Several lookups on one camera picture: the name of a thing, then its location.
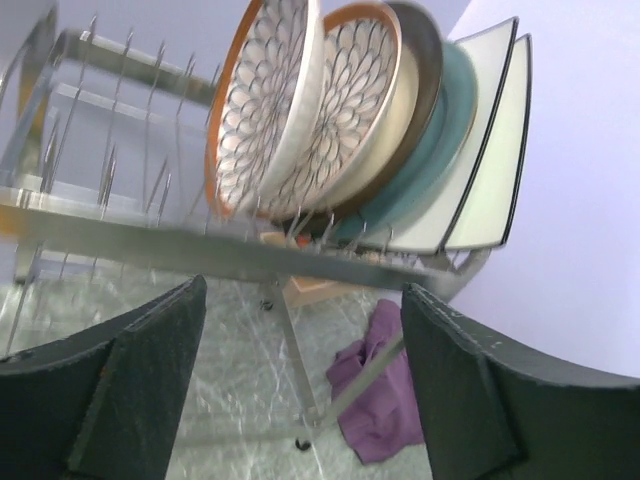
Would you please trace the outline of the dark brown rimmed plate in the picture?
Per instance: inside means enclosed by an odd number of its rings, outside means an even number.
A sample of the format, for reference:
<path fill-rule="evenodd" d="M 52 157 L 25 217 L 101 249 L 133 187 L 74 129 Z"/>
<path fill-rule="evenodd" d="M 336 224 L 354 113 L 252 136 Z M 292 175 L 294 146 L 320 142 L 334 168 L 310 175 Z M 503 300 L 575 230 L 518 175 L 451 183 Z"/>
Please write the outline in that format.
<path fill-rule="evenodd" d="M 428 126 L 439 94 L 443 71 L 443 40 L 431 15 L 410 1 L 390 1 L 402 32 L 399 79 L 375 144 L 358 175 L 342 188 L 329 208 L 344 220 L 370 203 L 406 164 Z"/>

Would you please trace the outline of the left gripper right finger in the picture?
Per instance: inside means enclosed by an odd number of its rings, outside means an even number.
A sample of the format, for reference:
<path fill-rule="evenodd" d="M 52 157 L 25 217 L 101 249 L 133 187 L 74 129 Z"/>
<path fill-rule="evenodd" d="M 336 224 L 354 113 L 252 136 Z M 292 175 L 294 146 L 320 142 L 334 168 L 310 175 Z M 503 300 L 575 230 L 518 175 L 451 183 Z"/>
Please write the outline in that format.
<path fill-rule="evenodd" d="M 635 479 L 639 382 L 542 353 L 416 284 L 402 329 L 436 479 Z"/>

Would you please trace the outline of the floral patterned plate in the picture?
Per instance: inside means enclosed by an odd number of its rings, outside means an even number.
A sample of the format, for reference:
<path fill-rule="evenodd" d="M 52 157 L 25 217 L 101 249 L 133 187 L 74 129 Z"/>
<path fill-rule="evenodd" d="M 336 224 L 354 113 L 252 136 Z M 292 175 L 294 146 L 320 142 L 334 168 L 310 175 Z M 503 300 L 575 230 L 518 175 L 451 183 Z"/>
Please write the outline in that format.
<path fill-rule="evenodd" d="M 359 168 L 398 76 L 402 31 L 380 1 L 350 3 L 324 18 L 324 96 L 312 140 L 260 215 L 284 220 L 326 203 Z"/>
<path fill-rule="evenodd" d="M 317 1 L 252 1 L 228 50 L 208 125 L 205 192 L 222 216 L 274 199 L 302 161 L 322 102 Z"/>

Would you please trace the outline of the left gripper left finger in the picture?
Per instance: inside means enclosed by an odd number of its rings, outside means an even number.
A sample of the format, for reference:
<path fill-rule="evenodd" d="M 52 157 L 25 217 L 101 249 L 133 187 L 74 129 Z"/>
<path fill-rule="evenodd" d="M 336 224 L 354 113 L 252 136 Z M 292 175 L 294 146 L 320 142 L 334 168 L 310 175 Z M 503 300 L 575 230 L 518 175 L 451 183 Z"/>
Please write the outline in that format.
<path fill-rule="evenodd" d="M 195 276 L 1 361 L 4 479 L 162 479 L 206 317 Z"/>

